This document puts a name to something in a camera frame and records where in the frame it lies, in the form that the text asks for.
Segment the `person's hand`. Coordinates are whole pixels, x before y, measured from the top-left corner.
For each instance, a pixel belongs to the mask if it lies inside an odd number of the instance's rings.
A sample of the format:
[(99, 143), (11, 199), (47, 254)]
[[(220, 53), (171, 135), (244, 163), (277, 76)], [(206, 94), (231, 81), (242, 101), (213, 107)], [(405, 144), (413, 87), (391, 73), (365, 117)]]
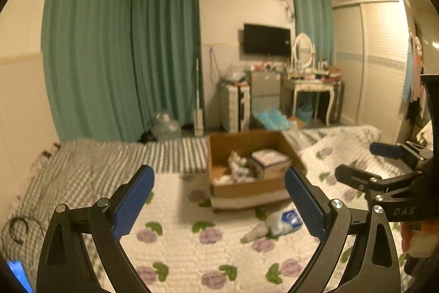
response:
[(438, 220), (401, 223), (402, 250), (407, 254), (404, 271), (412, 275), (418, 263), (432, 256), (438, 246)]

